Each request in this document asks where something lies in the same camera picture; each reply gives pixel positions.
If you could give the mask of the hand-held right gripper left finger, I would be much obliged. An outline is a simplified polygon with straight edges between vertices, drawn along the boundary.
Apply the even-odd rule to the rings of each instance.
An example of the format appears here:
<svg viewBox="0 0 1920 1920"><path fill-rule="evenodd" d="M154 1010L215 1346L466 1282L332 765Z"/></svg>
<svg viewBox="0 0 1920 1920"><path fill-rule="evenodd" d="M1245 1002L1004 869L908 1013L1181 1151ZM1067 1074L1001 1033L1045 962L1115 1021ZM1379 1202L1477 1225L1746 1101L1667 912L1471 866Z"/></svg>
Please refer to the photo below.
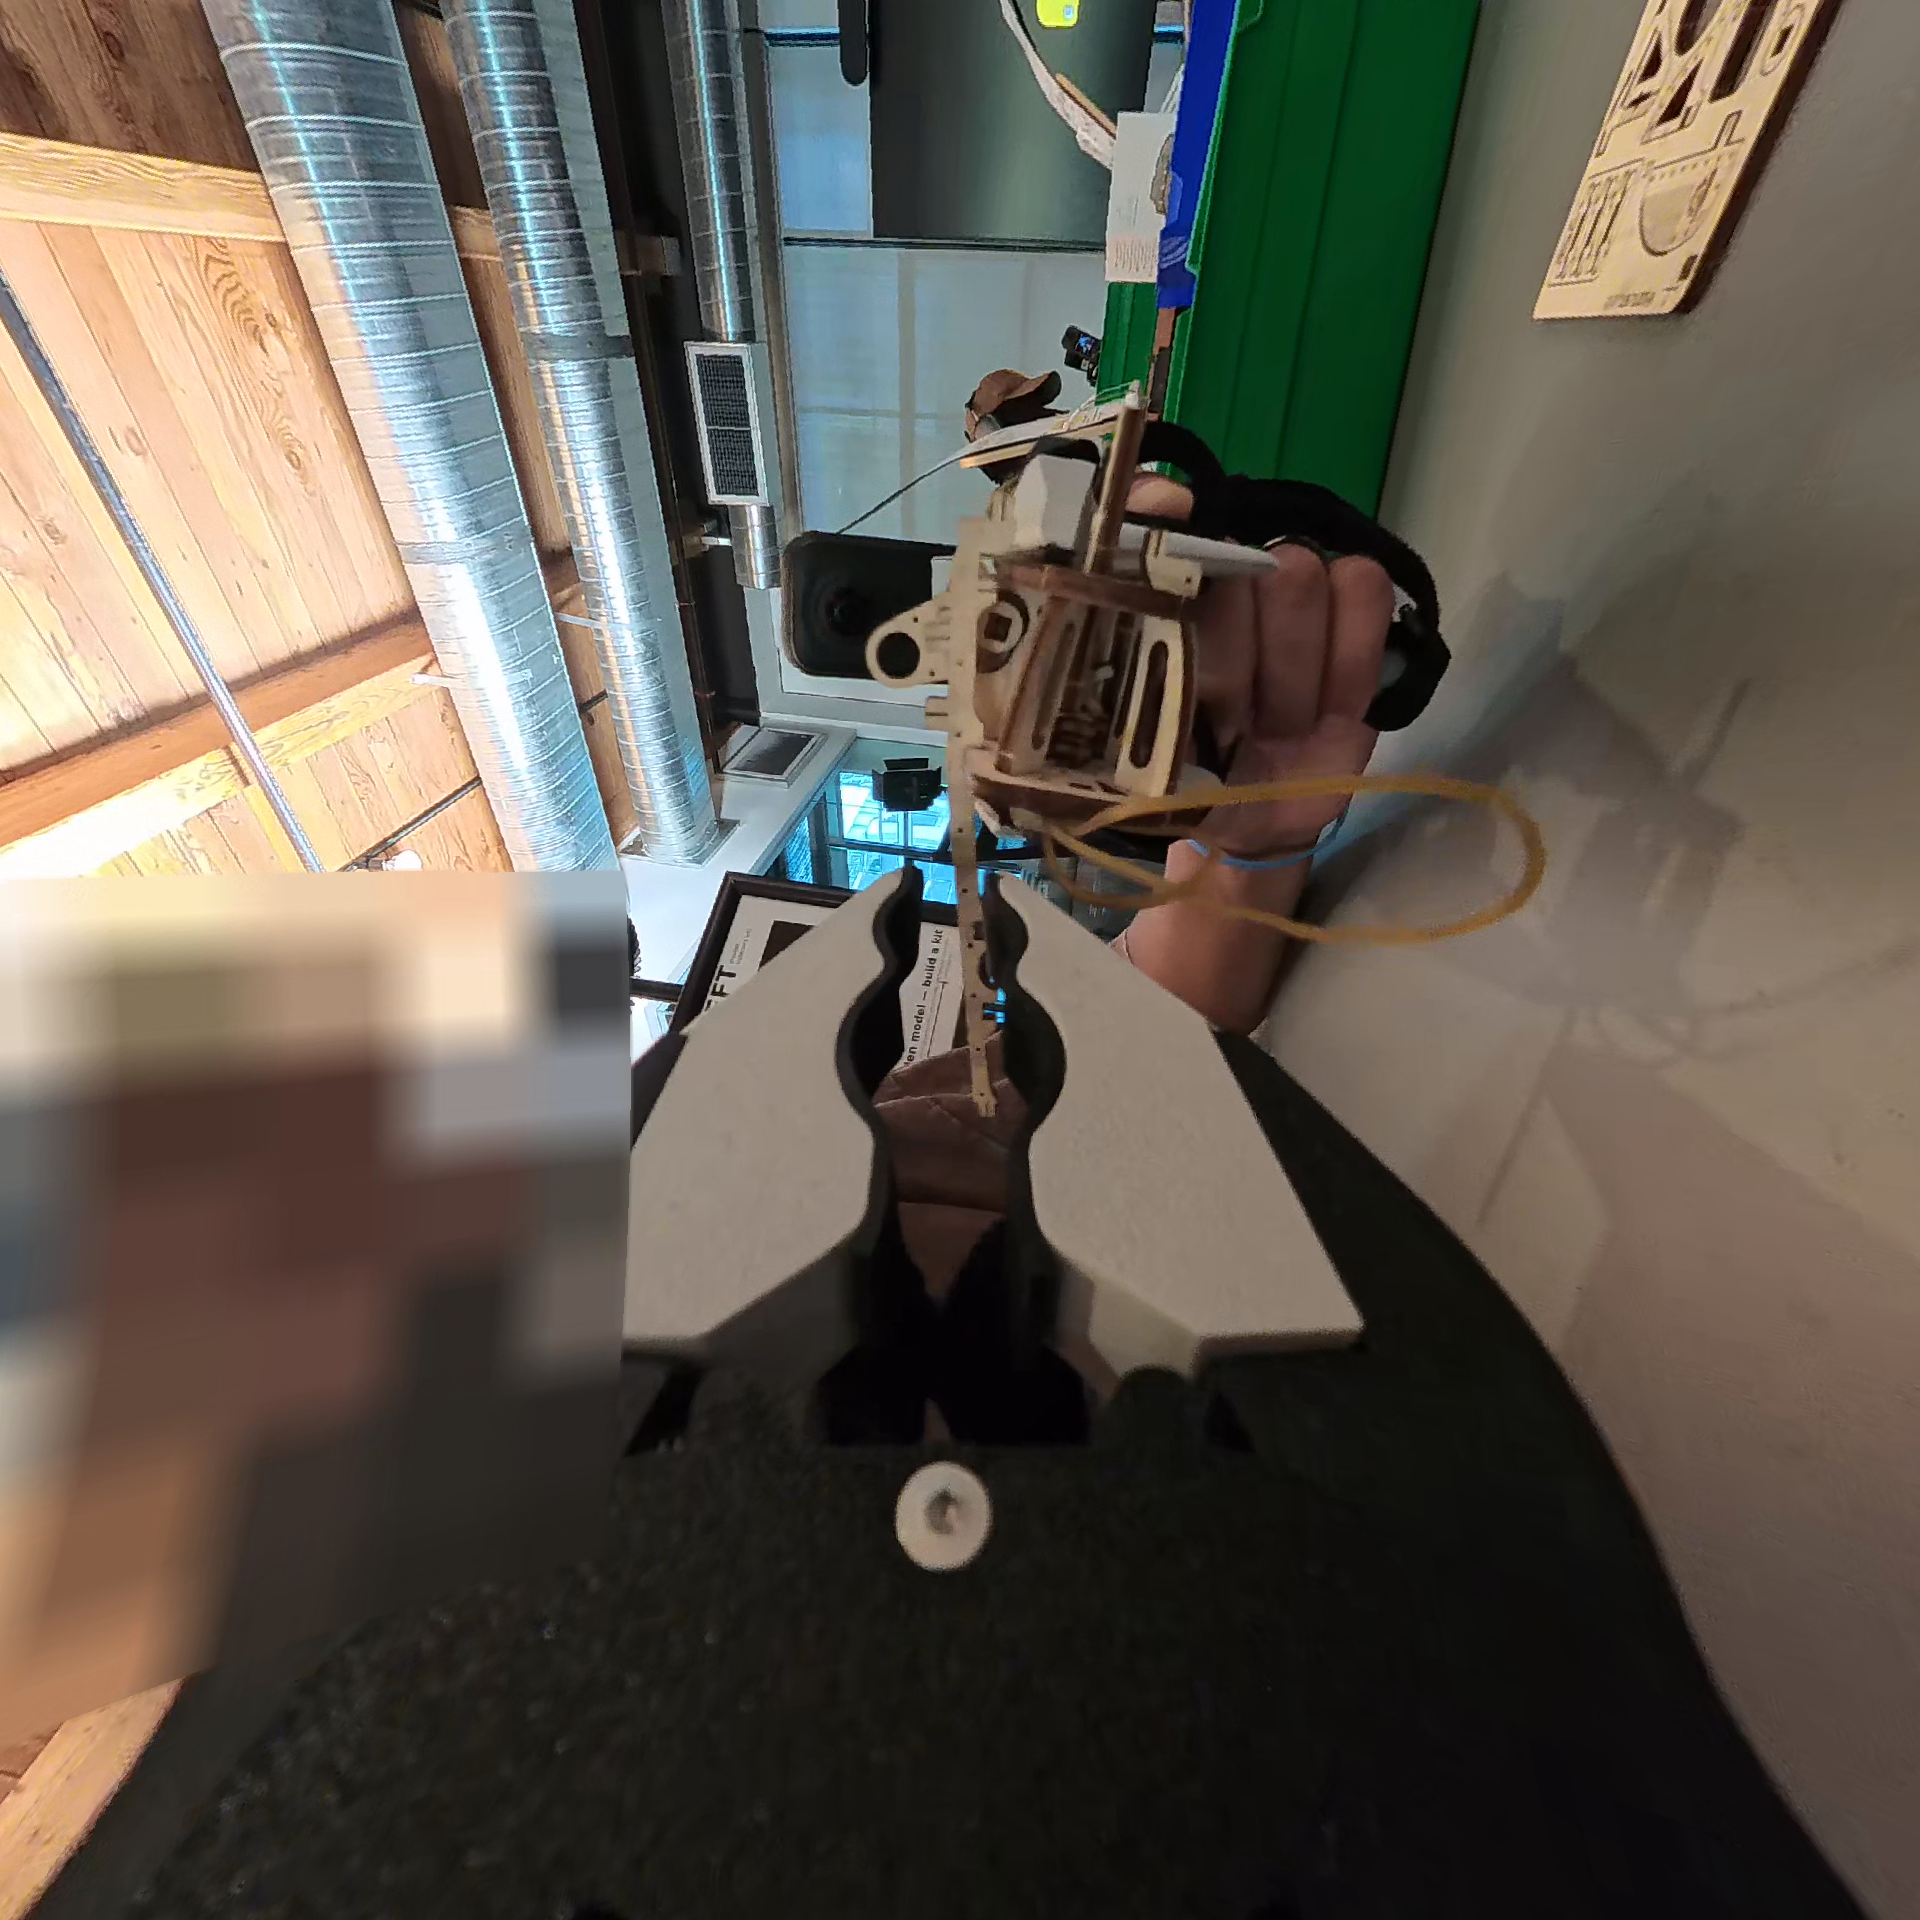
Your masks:
<svg viewBox="0 0 1920 1920"><path fill-rule="evenodd" d="M634 1073L621 1346L841 1359L893 1208L874 1093L902 1053L921 882L879 878Z"/></svg>

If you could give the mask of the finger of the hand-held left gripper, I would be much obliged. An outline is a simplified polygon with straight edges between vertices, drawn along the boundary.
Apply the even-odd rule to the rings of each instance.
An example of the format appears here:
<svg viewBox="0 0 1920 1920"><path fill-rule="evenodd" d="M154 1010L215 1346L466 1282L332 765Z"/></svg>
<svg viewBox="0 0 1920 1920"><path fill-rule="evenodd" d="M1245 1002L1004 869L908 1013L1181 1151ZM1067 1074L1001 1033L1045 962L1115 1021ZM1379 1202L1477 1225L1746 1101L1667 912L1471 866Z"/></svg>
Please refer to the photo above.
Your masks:
<svg viewBox="0 0 1920 1920"><path fill-rule="evenodd" d="M1098 449L1037 449L1011 494L1009 551L1028 558L1092 557L1103 473Z"/></svg>

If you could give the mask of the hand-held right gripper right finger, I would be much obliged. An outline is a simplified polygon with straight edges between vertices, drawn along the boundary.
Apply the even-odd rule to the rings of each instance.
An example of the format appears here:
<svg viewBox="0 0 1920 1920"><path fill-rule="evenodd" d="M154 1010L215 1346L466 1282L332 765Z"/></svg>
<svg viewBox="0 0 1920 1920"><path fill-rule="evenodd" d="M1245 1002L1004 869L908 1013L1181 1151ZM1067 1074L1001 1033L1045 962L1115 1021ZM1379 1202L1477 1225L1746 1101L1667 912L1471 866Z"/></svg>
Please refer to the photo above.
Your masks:
<svg viewBox="0 0 1920 1920"><path fill-rule="evenodd" d="M1011 1018L1043 1078L1026 1189L1061 1272L1057 1330L1092 1375L1203 1375L1362 1330L1214 1030L1019 881L990 891Z"/></svg>

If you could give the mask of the wooden mechanical model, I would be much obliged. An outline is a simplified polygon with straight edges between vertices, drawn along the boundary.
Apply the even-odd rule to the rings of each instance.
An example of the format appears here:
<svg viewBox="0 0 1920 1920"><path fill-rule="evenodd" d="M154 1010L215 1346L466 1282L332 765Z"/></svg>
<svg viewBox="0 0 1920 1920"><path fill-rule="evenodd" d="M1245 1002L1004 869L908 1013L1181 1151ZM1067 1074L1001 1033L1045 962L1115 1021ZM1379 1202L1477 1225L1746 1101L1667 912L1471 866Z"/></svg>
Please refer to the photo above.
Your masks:
<svg viewBox="0 0 1920 1920"><path fill-rule="evenodd" d="M1215 581L1268 562L1231 544L1132 513L1146 423L1140 390L1086 421L1031 423L987 438L975 457L1019 467L1037 449L1098 449L1107 473L1092 557L1009 551L1014 482L963 521L947 587L866 642L886 689L924 689L925 720L943 735L949 669L975 651L969 754L975 809L995 826L1043 818L1081 827L1126 798L1166 798L1225 784L1215 750L1198 745L1198 618Z"/></svg>

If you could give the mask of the notched wooden strip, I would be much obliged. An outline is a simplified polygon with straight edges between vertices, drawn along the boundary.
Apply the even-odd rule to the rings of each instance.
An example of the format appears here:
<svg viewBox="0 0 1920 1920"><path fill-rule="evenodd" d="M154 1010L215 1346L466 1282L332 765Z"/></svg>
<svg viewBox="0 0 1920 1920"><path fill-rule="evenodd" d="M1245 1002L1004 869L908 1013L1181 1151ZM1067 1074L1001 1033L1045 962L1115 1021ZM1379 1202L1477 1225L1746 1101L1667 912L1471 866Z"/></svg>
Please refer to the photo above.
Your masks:
<svg viewBox="0 0 1920 1920"><path fill-rule="evenodd" d="M990 1065L990 1043L995 1032L990 983L991 958L975 856L975 797L969 774L969 750L983 738L980 722L975 719L975 651L972 642L955 647L947 686L943 771L949 798L949 854L955 887L955 927L963 942L967 1064L975 1111L980 1119L991 1119L996 1113Z"/></svg>

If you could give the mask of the yellow rubber band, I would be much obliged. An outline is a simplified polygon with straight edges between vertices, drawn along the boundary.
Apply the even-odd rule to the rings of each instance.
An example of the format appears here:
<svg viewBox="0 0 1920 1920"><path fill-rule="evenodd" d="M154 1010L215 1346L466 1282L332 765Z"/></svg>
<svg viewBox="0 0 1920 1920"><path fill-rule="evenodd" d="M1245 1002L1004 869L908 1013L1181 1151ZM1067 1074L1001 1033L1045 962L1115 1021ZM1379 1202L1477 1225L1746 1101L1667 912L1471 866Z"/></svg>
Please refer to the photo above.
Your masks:
<svg viewBox="0 0 1920 1920"><path fill-rule="evenodd" d="M1086 865L1129 881L1135 890L1123 899L1125 906L1175 906L1196 896L1198 878L1166 881L1154 875L1140 862L1107 851L1098 843L1103 832L1115 832L1129 826L1163 826L1181 822L1185 817L1204 817L1215 809L1250 809L1260 806L1278 806L1284 800L1441 800L1449 806L1486 807L1518 838L1523 851L1523 869L1516 886L1494 904L1470 912L1466 920L1454 920L1438 927L1411 925L1364 925L1364 927L1316 927L1298 920L1247 906L1221 904L1203 899L1199 906L1225 922L1239 922L1273 930L1284 941L1300 944L1330 944L1356 950L1396 950L1396 946L1429 946L1470 938L1508 922L1537 899L1547 873L1547 843L1537 818L1507 791L1494 784L1471 783L1454 775L1284 775L1281 781L1254 784L1204 784L1166 798L1126 798L1111 800L1089 817L1081 827L1067 827L1043 818L1037 840L1046 875L1063 886L1069 902L1090 906L1094 894L1069 881L1061 866L1063 856L1081 857Z"/></svg>

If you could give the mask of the laser-cut wooden parts sheet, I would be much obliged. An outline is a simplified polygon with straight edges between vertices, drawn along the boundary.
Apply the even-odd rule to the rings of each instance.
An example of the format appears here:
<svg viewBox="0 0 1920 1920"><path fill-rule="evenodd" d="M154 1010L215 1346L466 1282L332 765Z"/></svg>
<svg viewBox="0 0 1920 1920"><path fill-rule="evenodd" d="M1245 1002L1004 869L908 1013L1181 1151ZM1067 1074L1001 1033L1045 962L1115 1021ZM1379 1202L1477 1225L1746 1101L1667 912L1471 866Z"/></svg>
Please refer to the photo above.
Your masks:
<svg viewBox="0 0 1920 1920"><path fill-rule="evenodd" d="M1838 2L1646 2L1537 322L1686 314L1733 242Z"/></svg>

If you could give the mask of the person's left hand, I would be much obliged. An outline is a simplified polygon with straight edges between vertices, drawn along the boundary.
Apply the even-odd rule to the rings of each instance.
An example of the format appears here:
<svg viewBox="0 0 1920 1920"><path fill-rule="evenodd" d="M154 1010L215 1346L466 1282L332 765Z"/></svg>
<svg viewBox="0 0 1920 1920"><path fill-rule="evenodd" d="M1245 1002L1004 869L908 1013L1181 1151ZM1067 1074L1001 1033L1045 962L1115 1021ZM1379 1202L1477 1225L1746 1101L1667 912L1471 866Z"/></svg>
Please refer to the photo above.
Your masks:
<svg viewBox="0 0 1920 1920"><path fill-rule="evenodd" d="M1228 806L1166 865L1169 910L1204 929L1225 906L1286 914L1306 886L1306 856L1340 822L1346 784L1370 769L1388 630L1398 608L1371 558L1321 558L1273 543L1268 562L1209 584L1198 618L1198 719L1223 758L1228 787L1337 781L1340 790Z"/></svg>

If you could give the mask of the white vent grille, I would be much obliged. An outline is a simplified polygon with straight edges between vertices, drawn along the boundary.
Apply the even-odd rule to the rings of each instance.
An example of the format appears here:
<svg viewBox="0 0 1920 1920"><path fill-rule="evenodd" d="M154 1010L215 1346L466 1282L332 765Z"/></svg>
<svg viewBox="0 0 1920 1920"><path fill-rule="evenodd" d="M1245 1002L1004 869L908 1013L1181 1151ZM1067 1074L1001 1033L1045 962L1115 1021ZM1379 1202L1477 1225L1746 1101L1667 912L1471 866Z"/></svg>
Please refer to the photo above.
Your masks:
<svg viewBox="0 0 1920 1920"><path fill-rule="evenodd" d="M683 343L703 494L719 507L772 507L774 470L761 419L756 343Z"/></svg>

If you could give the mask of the black framed white poster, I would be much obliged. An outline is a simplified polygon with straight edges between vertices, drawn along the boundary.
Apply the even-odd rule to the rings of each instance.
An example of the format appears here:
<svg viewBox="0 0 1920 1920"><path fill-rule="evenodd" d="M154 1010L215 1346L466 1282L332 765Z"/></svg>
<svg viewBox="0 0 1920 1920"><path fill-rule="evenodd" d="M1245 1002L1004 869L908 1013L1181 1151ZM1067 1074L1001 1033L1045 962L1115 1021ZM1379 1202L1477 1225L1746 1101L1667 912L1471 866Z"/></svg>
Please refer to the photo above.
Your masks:
<svg viewBox="0 0 1920 1920"><path fill-rule="evenodd" d="M683 981L636 989L634 1053L644 1055L707 1006L741 990L850 899L847 887L743 873L722 878ZM902 1065L957 1049L967 1039L954 904L924 896L919 925L919 962L900 989Z"/></svg>

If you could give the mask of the printed instruction sheet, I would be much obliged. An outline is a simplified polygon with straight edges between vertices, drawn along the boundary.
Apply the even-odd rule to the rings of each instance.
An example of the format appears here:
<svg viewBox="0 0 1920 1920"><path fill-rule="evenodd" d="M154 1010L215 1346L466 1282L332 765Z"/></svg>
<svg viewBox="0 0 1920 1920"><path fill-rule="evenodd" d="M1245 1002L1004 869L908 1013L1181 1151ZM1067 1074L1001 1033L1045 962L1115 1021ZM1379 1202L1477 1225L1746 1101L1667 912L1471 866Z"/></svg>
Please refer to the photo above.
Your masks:
<svg viewBox="0 0 1920 1920"><path fill-rule="evenodd" d="M1118 118L1103 241L1103 275L1111 289L1163 285L1185 265L1185 241L1172 223L1177 126L1177 112Z"/></svg>

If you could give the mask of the blue plastic bin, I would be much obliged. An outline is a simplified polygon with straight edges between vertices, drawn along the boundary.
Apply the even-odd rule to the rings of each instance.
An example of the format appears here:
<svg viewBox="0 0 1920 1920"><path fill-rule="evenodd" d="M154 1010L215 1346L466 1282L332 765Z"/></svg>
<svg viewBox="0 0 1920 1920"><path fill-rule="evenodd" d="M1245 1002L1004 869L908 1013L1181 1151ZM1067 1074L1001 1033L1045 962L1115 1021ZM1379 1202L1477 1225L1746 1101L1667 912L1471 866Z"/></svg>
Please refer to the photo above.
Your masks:
<svg viewBox="0 0 1920 1920"><path fill-rule="evenodd" d="M1181 89L1169 159L1169 205L1159 237L1159 314L1181 314L1196 301L1215 130L1231 79L1239 2L1190 2Z"/></svg>

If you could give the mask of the green plastic bin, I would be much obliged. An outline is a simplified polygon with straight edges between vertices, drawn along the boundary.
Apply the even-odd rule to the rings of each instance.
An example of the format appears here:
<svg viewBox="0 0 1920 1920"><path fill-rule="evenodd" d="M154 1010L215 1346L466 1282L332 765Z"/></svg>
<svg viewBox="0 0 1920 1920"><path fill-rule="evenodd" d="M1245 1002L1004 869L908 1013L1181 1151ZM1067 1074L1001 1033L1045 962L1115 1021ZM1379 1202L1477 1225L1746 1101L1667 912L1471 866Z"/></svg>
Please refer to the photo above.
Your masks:
<svg viewBox="0 0 1920 1920"><path fill-rule="evenodd" d="M1163 225L1185 307L1111 285L1101 401L1163 374L1163 417L1231 473L1379 513L1478 11L1188 8L1207 171Z"/></svg>

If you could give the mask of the grey ceiling conduit pipe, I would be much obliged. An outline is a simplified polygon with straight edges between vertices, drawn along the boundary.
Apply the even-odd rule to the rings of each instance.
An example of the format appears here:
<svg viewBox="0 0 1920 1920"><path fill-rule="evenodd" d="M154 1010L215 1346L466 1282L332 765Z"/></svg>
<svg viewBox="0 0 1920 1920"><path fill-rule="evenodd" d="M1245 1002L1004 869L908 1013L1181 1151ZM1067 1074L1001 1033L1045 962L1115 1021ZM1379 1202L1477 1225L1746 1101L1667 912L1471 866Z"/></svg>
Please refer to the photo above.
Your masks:
<svg viewBox="0 0 1920 1920"><path fill-rule="evenodd" d="M31 377L42 410L55 421L55 427L68 449L70 463L84 473L86 487L97 494L102 513L108 514L108 521L111 525L118 544L126 550L145 593L162 613L166 626L195 669L209 707L219 717L222 729L244 766L244 784L252 787L254 798L265 800L279 826L282 840L285 840L300 866L311 873L323 873L325 865L317 849L311 843L292 803L277 783L267 754L249 728L234 689L226 685L191 616L185 610L183 600L156 558L154 546L145 537L123 493L117 487L108 461L89 434L79 408L66 392L52 358L42 345L42 338L9 279L3 279L3 322L21 367L27 377Z"/></svg>

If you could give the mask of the silver ventilation duct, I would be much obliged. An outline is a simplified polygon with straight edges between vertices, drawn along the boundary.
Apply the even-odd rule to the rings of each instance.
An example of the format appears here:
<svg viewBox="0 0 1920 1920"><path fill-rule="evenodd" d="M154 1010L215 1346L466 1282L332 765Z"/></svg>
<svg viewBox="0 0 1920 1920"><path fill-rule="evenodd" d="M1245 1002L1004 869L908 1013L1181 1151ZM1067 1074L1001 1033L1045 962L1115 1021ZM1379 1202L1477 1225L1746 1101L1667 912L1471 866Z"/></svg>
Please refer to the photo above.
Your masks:
<svg viewBox="0 0 1920 1920"><path fill-rule="evenodd" d="M737 69L737 8L663 2L663 45L679 130L687 257L702 314L695 342L761 347L759 406L774 470L774 505L722 510L729 514L739 584L767 593L779 587L781 467L756 279L751 147Z"/></svg>
<svg viewBox="0 0 1920 1920"><path fill-rule="evenodd" d="M393 8L204 15L513 865L614 872Z"/></svg>
<svg viewBox="0 0 1920 1920"><path fill-rule="evenodd" d="M697 866L722 822L573 5L451 2L445 24L637 843Z"/></svg>

